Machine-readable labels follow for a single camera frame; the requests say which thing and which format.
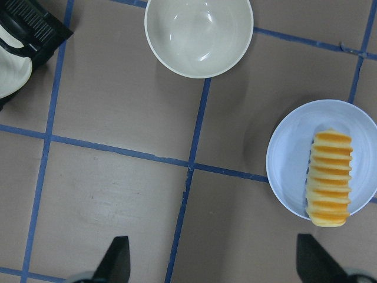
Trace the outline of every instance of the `bread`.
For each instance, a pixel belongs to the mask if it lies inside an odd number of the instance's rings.
[[[350,143],[351,137],[333,129],[315,135],[306,178],[306,212],[317,226],[341,226],[349,216]]]

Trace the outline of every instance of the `white mug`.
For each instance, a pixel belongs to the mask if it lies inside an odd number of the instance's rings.
[[[24,45],[0,25],[0,38],[6,44],[22,48]],[[13,55],[0,47],[0,98],[11,95],[29,80],[32,62],[28,57]]]

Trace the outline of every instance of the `yellow bread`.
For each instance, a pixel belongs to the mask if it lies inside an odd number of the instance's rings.
[[[315,135],[306,179],[306,212],[317,226],[341,226],[349,216],[351,141],[333,129]]]

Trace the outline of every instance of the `black plastic object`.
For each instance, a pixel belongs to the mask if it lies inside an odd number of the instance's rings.
[[[0,24],[24,47],[14,48],[0,39],[8,52],[29,57],[33,70],[45,64],[73,32],[36,0],[0,0]]]
[[[377,283],[362,274],[348,275],[310,234],[297,237],[296,268],[303,283]]]
[[[115,237],[91,279],[75,283],[127,283],[130,279],[130,244],[127,236]]]

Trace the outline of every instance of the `bowl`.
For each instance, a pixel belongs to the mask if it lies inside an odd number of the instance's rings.
[[[8,45],[21,48],[22,43],[0,25],[0,38]],[[0,98],[11,95],[29,80],[32,62],[28,57],[13,55],[0,47]]]
[[[245,54],[253,27],[249,0],[149,0],[144,18],[154,55],[189,78],[231,69]]]
[[[272,191],[295,215],[305,212],[305,180],[313,136],[333,128],[351,136],[351,215],[377,192],[377,126],[360,108],[340,100],[317,100],[288,114],[276,127],[267,148],[266,170]]]

